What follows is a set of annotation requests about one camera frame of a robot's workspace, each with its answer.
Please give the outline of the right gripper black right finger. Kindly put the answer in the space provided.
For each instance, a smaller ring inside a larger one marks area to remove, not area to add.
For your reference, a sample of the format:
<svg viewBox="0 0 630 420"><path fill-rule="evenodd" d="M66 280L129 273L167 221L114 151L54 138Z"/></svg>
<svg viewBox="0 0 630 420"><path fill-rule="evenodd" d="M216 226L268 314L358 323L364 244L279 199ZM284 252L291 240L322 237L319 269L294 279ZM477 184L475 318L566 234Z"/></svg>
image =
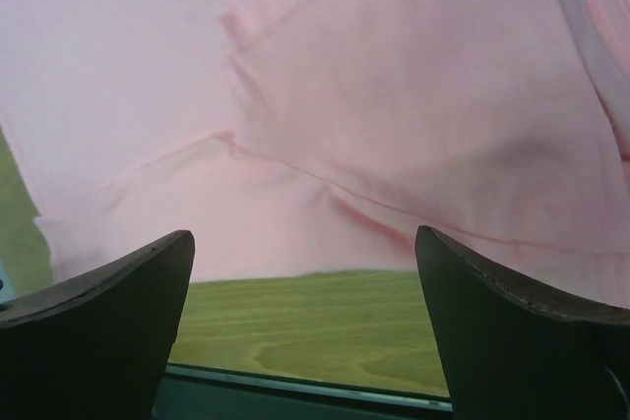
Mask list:
<svg viewBox="0 0 630 420"><path fill-rule="evenodd" d="M629 312L501 266L430 228L422 293L457 419L626 419Z"/></svg>

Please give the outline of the light pink t shirt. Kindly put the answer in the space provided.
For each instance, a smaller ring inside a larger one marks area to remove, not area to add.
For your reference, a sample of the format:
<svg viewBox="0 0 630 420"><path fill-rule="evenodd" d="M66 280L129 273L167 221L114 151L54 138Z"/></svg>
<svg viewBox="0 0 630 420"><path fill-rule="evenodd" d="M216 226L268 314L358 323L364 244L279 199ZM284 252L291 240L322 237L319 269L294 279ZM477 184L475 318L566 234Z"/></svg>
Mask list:
<svg viewBox="0 0 630 420"><path fill-rule="evenodd" d="M411 270L429 225L629 303L629 0L1 0L56 280L176 229L197 281Z"/></svg>

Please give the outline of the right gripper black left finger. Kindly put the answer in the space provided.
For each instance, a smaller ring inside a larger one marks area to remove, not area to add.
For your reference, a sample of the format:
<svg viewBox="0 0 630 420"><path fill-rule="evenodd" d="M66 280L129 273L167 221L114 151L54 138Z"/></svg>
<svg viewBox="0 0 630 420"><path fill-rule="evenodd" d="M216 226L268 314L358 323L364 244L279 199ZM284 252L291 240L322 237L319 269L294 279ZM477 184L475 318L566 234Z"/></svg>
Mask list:
<svg viewBox="0 0 630 420"><path fill-rule="evenodd" d="M1 306L4 419L149 419L195 255L188 230Z"/></svg>

